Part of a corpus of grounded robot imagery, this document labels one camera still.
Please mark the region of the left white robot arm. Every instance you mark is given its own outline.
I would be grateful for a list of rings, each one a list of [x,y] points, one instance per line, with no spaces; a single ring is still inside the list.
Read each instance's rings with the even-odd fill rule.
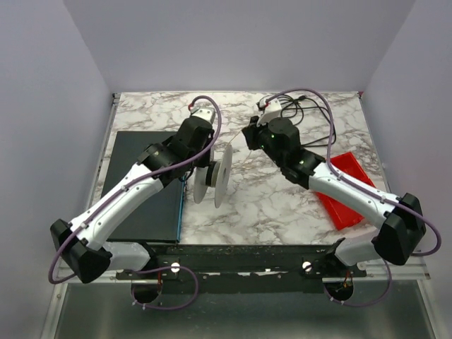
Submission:
[[[56,220],[50,233],[56,257],[62,258],[82,283],[107,270],[140,270],[150,253],[140,244],[108,243],[113,231],[145,200],[158,194],[186,172],[208,164],[219,135],[214,114],[194,113],[161,143],[150,144],[124,178],[95,205],[66,222]]]

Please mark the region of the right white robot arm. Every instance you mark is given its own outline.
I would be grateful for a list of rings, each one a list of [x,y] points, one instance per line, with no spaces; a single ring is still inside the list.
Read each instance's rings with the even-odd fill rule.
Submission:
[[[339,172],[326,160],[302,147],[299,129],[287,118],[274,118],[259,126],[252,117],[244,127],[249,150],[262,150],[293,184],[331,197],[370,222],[376,231],[338,240],[331,259],[344,266],[382,258],[402,266],[426,233],[419,199],[398,197]]]

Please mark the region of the grey cable spool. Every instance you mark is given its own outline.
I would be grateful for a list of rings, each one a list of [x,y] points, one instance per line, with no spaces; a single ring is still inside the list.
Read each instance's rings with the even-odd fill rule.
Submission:
[[[208,188],[214,189],[214,205],[219,208],[225,198],[232,169],[233,149],[227,144],[221,161],[209,162],[207,167],[197,167],[194,178],[194,202],[199,204],[204,199]]]

